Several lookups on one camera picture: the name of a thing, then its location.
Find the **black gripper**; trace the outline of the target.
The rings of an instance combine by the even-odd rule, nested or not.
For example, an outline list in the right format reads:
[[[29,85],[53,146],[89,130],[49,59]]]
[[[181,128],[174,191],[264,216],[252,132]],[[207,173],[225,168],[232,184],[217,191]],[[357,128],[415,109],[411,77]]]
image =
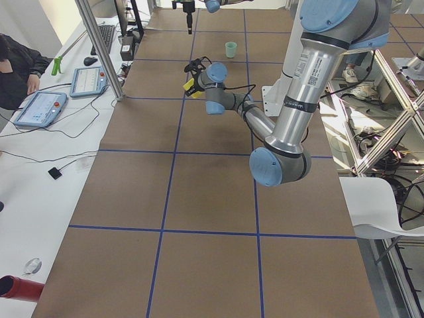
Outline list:
[[[185,73],[190,73],[191,78],[194,78],[195,81],[201,86],[199,79],[201,73],[206,70],[205,65],[203,64],[205,58],[196,58],[194,60],[191,60],[189,64],[184,68]]]

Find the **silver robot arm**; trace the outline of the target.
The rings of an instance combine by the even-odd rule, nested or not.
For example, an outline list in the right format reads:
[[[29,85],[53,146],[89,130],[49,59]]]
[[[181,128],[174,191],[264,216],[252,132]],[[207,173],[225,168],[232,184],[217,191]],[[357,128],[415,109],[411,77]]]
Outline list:
[[[222,6],[233,5],[252,0],[203,0],[209,13],[216,13]]]
[[[311,157],[301,141],[328,81],[348,51],[366,52],[388,41],[391,1],[304,1],[298,12],[303,29],[302,51],[277,121],[272,121],[247,94],[229,92],[227,68],[220,62],[204,66],[200,58],[185,68],[192,79],[185,94],[204,92],[206,112],[236,111],[263,145],[249,159],[253,178],[278,186],[304,178]]]

